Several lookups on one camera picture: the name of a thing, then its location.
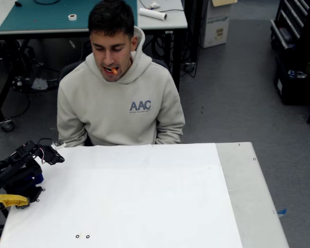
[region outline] tape roll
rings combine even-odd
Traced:
[[[156,18],[162,21],[165,21],[167,17],[165,13],[161,13],[161,12],[150,10],[150,9],[144,9],[144,8],[139,9],[139,14],[142,14],[143,16],[147,16],[147,17]]]
[[[70,15],[68,15],[68,19],[69,19],[69,21],[75,21],[75,20],[77,20],[77,15],[76,14],[70,14]]]

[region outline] dark hair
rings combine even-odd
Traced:
[[[96,4],[88,16],[88,30],[114,36],[119,32],[130,37],[134,34],[133,11],[123,0],[103,0]]]

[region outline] nose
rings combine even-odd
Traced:
[[[114,63],[114,59],[112,57],[112,53],[110,51],[105,52],[105,58],[103,61],[107,66],[110,66],[111,64]]]

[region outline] gray hoodie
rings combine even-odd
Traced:
[[[134,28],[138,46],[132,66],[117,81],[106,81],[93,53],[60,82],[59,138],[68,147],[84,145],[175,144],[185,124],[171,74],[142,51],[144,32]]]

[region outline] white paper sheet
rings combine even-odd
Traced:
[[[11,209],[0,248],[242,247],[215,144],[59,153],[40,201]]]

